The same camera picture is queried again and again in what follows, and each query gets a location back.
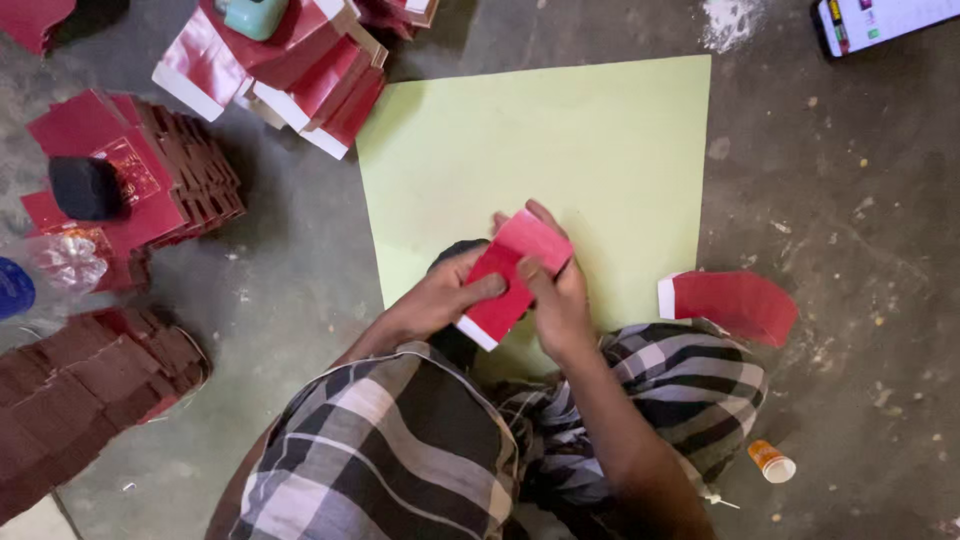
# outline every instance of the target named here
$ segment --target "white powder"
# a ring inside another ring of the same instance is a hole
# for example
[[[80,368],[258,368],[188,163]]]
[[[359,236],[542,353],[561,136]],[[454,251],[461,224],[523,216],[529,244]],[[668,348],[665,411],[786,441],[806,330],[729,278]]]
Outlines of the white powder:
[[[703,8],[710,19],[704,27],[704,46],[718,53],[749,39],[764,15],[763,0],[705,0]]]

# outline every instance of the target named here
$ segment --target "plaid cloth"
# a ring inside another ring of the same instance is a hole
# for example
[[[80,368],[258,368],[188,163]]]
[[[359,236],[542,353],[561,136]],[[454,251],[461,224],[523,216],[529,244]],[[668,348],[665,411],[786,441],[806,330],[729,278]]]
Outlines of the plaid cloth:
[[[677,325],[630,327],[601,348],[706,494],[756,418],[763,371]],[[231,538],[500,538],[525,479],[570,503],[609,496],[566,382],[492,395],[421,342],[323,374],[277,421]]]

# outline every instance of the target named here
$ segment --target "concrete floor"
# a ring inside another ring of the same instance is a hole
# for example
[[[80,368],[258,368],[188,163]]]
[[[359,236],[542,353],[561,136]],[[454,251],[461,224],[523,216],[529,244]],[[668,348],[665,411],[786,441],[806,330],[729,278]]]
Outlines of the concrete floor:
[[[784,349],[756,351],[772,392],[754,433],[799,472],[769,484],[743,453],[721,482],[743,509],[710,509],[720,537],[955,538],[960,22],[829,64],[808,0],[741,4],[751,35],[713,53],[698,259],[749,267],[801,308]],[[23,125],[47,103],[98,86],[182,110],[150,73],[193,5],[133,0],[46,61],[0,37],[8,228],[29,227],[17,197],[36,190],[45,159]],[[705,25],[696,1],[443,0],[434,30],[392,48],[389,71],[400,81],[698,54],[711,52]],[[213,128],[250,212],[157,254],[151,300],[195,333],[216,376],[60,490],[86,540],[201,538],[256,435],[382,309],[355,152],[338,162],[237,108]]]

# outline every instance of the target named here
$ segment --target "person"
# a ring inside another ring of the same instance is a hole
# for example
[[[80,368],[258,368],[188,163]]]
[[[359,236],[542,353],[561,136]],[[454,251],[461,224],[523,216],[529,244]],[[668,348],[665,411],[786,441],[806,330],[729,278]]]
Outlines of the person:
[[[564,234],[542,205],[526,208]],[[482,390],[468,376],[475,348],[451,326],[504,291],[497,275],[464,284],[482,243],[444,252],[293,398],[230,480],[208,539],[532,538],[545,511],[578,538],[715,537],[698,492],[749,431],[762,370],[678,325],[598,346],[576,262],[554,280],[524,258],[540,346],[564,380]]]

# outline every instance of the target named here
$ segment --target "orange paper cup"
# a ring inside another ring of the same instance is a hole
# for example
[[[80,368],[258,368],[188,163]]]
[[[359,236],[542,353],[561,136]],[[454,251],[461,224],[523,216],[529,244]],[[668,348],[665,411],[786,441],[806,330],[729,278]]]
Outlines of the orange paper cup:
[[[747,449],[750,459],[756,463],[763,477],[771,483],[784,483],[793,478],[797,464],[783,455],[767,441],[758,439]]]

